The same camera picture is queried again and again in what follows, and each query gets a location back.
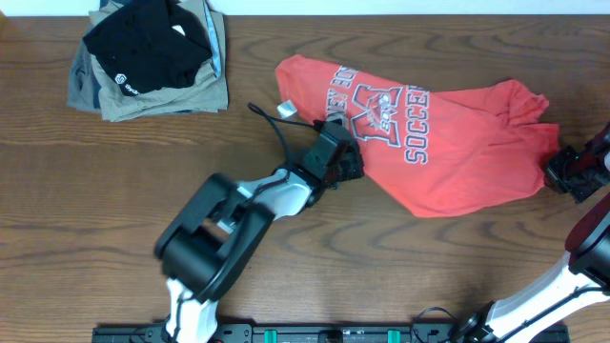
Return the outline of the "red soccer t-shirt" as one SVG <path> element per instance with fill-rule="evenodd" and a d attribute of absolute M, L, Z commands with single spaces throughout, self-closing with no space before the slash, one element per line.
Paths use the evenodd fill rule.
<path fill-rule="evenodd" d="M 280 96 L 308 122 L 336 121 L 364 171 L 417 217 L 451 217 L 535 195 L 559 150 L 547 98 L 517 80 L 460 91 L 420 86 L 302 55 L 275 69 Z"/>

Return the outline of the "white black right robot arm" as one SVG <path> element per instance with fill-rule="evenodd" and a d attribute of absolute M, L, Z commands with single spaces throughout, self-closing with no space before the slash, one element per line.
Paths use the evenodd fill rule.
<path fill-rule="evenodd" d="M 545 168 L 547 185 L 577 203 L 609 184 L 609 128 L 582 151 L 567 146 Z M 565 253 L 523 290 L 489 303 L 456 327 L 451 342 L 529 342 L 563 318 L 609 300 L 609 197 L 569 232 Z"/>

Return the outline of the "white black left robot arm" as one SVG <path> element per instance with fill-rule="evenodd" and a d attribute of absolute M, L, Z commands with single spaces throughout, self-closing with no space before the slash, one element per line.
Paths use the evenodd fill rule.
<path fill-rule="evenodd" d="M 241 275 L 274 221 L 311 208 L 339 183 L 363 176 L 352 139 L 318 139 L 274 172 L 235 182 L 212 174 L 154 246 L 172 300 L 167 342 L 206 342 L 217 328 L 220 298 Z"/>

